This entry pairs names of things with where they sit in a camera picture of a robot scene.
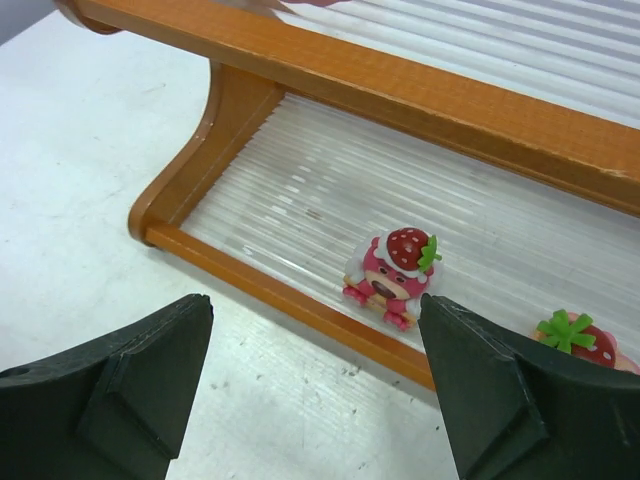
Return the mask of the strawberry bear tart toy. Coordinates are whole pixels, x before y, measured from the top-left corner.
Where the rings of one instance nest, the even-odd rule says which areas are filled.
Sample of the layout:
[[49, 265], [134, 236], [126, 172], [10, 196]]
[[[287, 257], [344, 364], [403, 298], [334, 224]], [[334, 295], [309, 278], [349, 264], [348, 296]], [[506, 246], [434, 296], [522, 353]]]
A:
[[588, 314], [556, 310], [537, 324], [531, 338], [590, 363], [639, 374], [639, 365], [619, 349], [617, 339], [596, 326]]

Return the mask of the red bear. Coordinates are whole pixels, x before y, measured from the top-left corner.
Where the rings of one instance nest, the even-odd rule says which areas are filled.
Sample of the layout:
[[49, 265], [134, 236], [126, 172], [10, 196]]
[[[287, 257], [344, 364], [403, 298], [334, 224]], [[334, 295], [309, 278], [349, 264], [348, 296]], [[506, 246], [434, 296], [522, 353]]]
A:
[[435, 235], [412, 226], [386, 230], [351, 254], [342, 293], [362, 307], [379, 308], [384, 322], [404, 332], [416, 325], [421, 297], [441, 260]]

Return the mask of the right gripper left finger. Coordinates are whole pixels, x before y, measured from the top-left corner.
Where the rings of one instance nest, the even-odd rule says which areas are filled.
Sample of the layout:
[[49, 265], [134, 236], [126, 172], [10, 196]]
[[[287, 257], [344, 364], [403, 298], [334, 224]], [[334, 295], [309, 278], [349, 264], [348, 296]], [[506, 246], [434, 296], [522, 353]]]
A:
[[4, 479], [163, 479], [181, 450], [213, 308], [189, 294], [1, 373]]

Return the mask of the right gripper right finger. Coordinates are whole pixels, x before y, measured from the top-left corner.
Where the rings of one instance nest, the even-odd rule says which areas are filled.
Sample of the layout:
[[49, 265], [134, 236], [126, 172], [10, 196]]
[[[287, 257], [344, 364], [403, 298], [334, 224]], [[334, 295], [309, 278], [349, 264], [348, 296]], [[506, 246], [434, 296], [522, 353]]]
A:
[[638, 375], [444, 296], [422, 297], [418, 324], [459, 478], [638, 478]]

